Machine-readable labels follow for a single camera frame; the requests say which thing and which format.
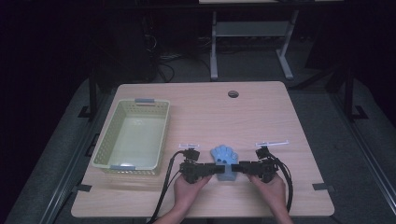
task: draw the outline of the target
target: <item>dark background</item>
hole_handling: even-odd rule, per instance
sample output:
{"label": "dark background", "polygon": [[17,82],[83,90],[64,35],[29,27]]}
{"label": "dark background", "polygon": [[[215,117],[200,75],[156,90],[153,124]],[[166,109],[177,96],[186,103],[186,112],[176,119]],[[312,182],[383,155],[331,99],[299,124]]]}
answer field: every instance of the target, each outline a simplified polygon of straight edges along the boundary
{"label": "dark background", "polygon": [[[142,48],[144,39],[140,35],[142,31],[138,30],[139,24],[134,20],[120,22],[124,14],[105,13],[103,3],[94,0],[0,2],[3,179],[0,222],[7,218],[73,93],[93,68],[103,81],[103,90],[121,82],[148,82],[155,77]],[[396,34],[391,16],[394,8],[395,3],[373,1],[347,11],[335,10],[333,15],[336,16],[320,24],[317,43],[307,65],[326,68],[344,59],[346,52],[352,52],[347,59],[351,61],[355,76],[371,90],[389,120],[396,125]],[[176,17],[158,13],[161,22],[156,28],[157,35],[165,42],[176,39],[177,43],[187,46],[191,39],[186,36],[180,40],[180,37],[186,31],[191,34],[191,29],[198,34],[200,31],[193,25],[199,29],[202,22],[210,22],[210,18],[192,20],[189,13]],[[180,15],[186,20],[175,23]],[[309,19],[309,10],[302,15]],[[131,42],[120,32],[129,24],[135,27],[129,33],[134,37]],[[312,25],[318,26],[318,23],[312,22]],[[133,57],[129,51],[141,57]],[[109,53],[117,55],[117,60],[109,58]],[[111,71],[120,75],[108,77]],[[138,75],[123,75],[130,71]]]}

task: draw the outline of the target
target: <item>person's right hand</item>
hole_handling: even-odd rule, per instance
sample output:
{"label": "person's right hand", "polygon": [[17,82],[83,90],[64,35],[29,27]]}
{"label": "person's right hand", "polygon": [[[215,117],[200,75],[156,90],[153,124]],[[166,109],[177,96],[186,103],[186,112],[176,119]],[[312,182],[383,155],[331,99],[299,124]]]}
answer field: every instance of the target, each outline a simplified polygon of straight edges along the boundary
{"label": "person's right hand", "polygon": [[264,201],[274,214],[277,223],[292,223],[286,208],[286,185],[283,179],[275,174],[269,183],[263,183],[256,175],[248,175],[247,178],[260,192]]}

